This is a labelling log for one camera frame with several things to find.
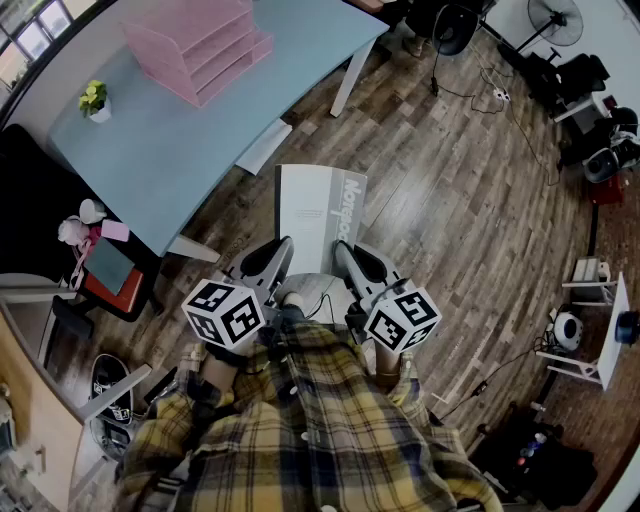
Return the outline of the pink mesh file tray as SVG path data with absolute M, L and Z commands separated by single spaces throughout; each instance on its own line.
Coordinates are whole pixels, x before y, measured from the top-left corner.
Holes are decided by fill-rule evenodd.
M 198 108 L 273 50 L 252 0 L 161 0 L 122 27 L 145 75 Z

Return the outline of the person's left forearm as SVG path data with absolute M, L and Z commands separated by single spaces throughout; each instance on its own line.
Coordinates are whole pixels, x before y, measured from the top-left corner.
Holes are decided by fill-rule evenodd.
M 247 365 L 247 350 L 230 351 L 211 343 L 205 344 L 204 350 L 206 356 L 199 373 L 224 396 L 231 390 L 238 371 Z

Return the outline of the white side table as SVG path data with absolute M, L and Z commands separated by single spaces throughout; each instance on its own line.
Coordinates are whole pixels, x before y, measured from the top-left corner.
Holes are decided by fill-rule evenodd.
M 587 286 L 587 283 L 564 283 L 564 288 L 573 288 L 578 286 Z M 599 384 L 603 390 L 607 390 L 611 378 L 613 376 L 621 347 L 615 340 L 615 328 L 618 315 L 621 312 L 631 311 L 629 307 L 628 293 L 624 281 L 623 273 L 620 272 L 616 281 L 606 282 L 604 286 L 608 287 L 611 293 L 609 303 L 598 302 L 575 302 L 577 306 L 585 307 L 610 307 L 610 318 L 607 327 L 606 336 L 604 338 L 599 356 L 592 362 L 585 362 L 563 355 L 552 353 L 551 351 L 536 350 L 535 354 L 539 357 L 549 359 L 554 362 L 560 362 L 565 365 L 575 366 L 578 371 L 570 371 L 564 367 L 556 367 L 548 365 L 551 371 L 569 375 L 587 382 Z

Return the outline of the white table leg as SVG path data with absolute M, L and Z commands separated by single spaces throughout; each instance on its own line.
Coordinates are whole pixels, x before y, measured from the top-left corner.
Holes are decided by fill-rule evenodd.
M 366 59 L 373 48 L 375 39 L 365 44 L 362 48 L 356 51 L 349 62 L 346 73 L 343 77 L 337 95 L 334 99 L 332 107 L 330 109 L 330 115 L 337 118 L 341 115 L 347 100 L 357 82 L 357 79 L 362 71 L 362 68 L 366 62 Z
M 173 240 L 167 252 L 210 263 L 217 263 L 220 259 L 220 254 L 215 250 L 183 235 Z

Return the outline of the white board panel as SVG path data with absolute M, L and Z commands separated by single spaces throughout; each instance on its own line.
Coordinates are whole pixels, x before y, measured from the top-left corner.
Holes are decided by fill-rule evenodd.
M 292 130 L 290 124 L 276 119 L 239 157 L 236 166 L 257 175 Z

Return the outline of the white metal bar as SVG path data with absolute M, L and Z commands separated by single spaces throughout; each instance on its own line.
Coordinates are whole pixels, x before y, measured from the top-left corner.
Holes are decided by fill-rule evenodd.
M 142 382 L 152 371 L 148 364 L 143 364 L 126 378 L 118 381 L 99 396 L 88 401 L 83 407 L 78 409 L 79 418 L 83 424 L 96 418 L 121 396 L 131 391 L 137 384 Z

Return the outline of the black monitor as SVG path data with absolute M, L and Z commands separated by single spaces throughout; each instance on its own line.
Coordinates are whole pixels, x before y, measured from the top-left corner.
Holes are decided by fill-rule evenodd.
M 68 369 L 79 343 L 92 340 L 94 321 L 89 312 L 94 307 L 89 300 L 53 297 L 37 358 L 56 381 Z

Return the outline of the blue spool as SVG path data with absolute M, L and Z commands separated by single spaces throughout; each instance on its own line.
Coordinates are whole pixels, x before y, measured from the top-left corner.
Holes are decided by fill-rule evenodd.
M 625 311 L 618 315 L 615 340 L 619 344 L 633 345 L 640 338 L 640 312 Z

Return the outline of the white box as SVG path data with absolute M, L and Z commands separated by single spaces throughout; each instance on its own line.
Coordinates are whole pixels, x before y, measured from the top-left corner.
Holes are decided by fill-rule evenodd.
M 599 257 L 582 257 L 576 261 L 571 283 L 587 283 L 587 286 L 573 287 L 570 292 L 573 302 L 609 303 L 611 293 L 604 283 L 609 282 L 609 264 Z

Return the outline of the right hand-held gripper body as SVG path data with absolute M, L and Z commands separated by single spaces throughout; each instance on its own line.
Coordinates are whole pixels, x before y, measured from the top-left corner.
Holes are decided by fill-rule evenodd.
M 372 339 L 388 352 L 400 354 L 425 342 L 442 314 L 424 288 L 407 280 L 381 292 L 369 305 L 354 302 L 345 321 L 358 343 Z

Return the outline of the person's yellow plaid shirt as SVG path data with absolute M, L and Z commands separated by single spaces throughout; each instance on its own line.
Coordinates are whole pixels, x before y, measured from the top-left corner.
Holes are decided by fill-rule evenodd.
M 458 433 L 386 394 L 343 328 L 286 307 L 224 396 L 183 349 L 119 465 L 115 512 L 502 512 Z

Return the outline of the grey notebook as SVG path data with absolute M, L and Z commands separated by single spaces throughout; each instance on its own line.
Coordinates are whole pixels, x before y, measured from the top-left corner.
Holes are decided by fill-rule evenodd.
M 353 246 L 363 216 L 367 177 L 339 168 L 284 164 L 276 168 L 276 236 L 289 237 L 290 275 L 333 275 L 334 246 Z

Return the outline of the black bucket chair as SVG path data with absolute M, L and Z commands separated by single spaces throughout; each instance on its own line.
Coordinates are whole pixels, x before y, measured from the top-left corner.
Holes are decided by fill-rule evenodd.
M 455 3 L 444 5 L 438 12 L 431 41 L 440 55 L 460 54 L 470 43 L 479 24 L 479 14 Z

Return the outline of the black and white sneaker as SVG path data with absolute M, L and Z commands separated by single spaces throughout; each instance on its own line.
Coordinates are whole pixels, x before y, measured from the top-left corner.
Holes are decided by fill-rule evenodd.
M 90 398 L 96 398 L 129 375 L 127 366 L 117 357 L 103 353 L 92 366 Z M 100 413 L 100 417 L 122 426 L 133 420 L 133 392 L 127 391 Z
M 112 422 L 95 418 L 89 423 L 95 443 L 109 459 L 120 461 L 130 443 L 129 432 Z

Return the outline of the black bag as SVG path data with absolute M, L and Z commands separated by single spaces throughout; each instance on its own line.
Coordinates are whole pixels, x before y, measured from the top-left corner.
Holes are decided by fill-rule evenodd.
M 514 419 L 484 432 L 471 455 L 509 497 L 549 510 L 576 506 L 597 479 L 592 452 L 564 445 L 560 425 Z

